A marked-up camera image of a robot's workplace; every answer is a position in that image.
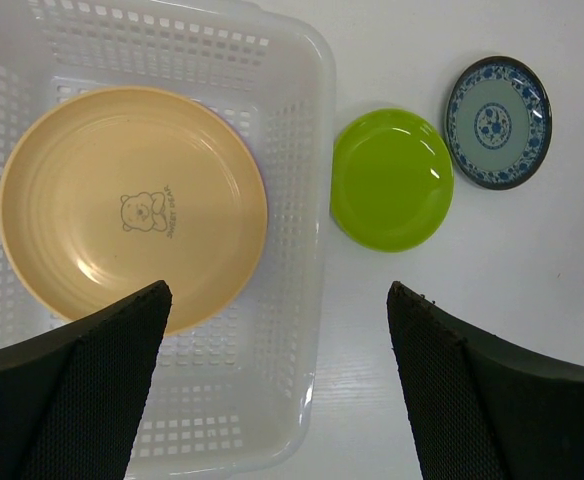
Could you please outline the blue floral ceramic plate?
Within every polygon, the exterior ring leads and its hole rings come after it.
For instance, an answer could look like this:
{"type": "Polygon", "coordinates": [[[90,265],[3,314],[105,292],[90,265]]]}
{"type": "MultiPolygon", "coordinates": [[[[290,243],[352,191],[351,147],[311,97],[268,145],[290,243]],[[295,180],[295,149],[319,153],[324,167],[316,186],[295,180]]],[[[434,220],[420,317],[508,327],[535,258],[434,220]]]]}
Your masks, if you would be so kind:
{"type": "Polygon", "coordinates": [[[444,114],[451,157],[474,184],[503,191],[527,182],[552,139],[552,110],[539,77],[523,62],[488,56],[454,84],[444,114]]]}

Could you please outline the beige plastic plate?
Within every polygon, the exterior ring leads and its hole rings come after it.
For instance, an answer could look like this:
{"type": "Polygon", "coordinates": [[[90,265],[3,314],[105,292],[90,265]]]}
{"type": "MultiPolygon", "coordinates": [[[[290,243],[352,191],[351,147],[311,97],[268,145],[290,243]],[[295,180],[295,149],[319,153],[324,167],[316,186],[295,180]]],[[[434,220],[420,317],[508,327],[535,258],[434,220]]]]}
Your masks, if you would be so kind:
{"type": "Polygon", "coordinates": [[[54,107],[0,184],[0,235],[45,307],[80,319],[162,280],[166,331],[230,306],[257,270],[268,205],[257,163],[216,113],[179,94],[116,87],[54,107]]]}

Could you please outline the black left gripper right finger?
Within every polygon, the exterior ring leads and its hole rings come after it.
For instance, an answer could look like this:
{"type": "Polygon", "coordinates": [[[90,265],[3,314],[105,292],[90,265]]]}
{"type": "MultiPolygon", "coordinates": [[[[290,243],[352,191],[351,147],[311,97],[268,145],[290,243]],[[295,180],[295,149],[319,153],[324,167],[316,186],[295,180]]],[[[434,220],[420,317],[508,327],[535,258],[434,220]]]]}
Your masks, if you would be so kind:
{"type": "Polygon", "coordinates": [[[464,322],[401,282],[388,326],[425,479],[584,479],[584,366],[464,322]]]}

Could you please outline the clear plastic perforated bin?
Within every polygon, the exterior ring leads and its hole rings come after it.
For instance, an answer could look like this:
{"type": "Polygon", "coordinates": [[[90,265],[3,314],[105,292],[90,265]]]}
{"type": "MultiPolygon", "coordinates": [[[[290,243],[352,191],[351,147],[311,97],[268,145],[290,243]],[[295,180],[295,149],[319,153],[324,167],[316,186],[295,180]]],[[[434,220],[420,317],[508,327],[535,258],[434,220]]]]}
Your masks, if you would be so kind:
{"type": "MultiPolygon", "coordinates": [[[[131,479],[226,479],[289,457],[307,430],[323,287],[335,64],[311,26],[249,1],[0,1],[0,176],[23,132],[98,87],[147,85],[261,111],[267,240],[238,300],[167,337],[131,479]]],[[[61,321],[0,240],[0,348],[61,321]]]]}

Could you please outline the purple plastic plate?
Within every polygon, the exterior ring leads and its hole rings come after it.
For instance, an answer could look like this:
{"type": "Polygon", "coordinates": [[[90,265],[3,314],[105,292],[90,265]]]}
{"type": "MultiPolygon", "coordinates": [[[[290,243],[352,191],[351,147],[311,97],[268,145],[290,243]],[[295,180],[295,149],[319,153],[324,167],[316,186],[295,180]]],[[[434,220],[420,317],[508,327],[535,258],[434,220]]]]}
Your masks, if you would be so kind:
{"type": "Polygon", "coordinates": [[[237,102],[206,103],[205,106],[223,119],[241,137],[243,143],[250,150],[262,179],[265,179],[260,109],[237,102]]]}

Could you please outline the green plastic plate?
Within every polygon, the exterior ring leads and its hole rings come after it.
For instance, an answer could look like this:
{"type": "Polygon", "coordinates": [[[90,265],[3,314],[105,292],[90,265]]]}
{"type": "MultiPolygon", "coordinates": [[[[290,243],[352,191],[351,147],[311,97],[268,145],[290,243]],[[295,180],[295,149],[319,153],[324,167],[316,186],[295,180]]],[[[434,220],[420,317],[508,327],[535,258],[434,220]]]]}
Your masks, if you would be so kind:
{"type": "Polygon", "coordinates": [[[450,210],[454,185],[442,137],[412,112],[371,111],[335,141],[331,214],[367,248],[395,253],[427,241],[450,210]]]}

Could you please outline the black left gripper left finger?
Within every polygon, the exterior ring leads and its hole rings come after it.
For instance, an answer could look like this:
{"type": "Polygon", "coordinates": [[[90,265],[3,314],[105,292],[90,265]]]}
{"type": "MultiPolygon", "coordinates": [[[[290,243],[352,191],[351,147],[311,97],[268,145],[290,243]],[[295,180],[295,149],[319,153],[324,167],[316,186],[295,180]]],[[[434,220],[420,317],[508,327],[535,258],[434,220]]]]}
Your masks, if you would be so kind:
{"type": "Polygon", "coordinates": [[[0,349],[0,479],[122,479],[172,306],[157,281],[0,349]]]}

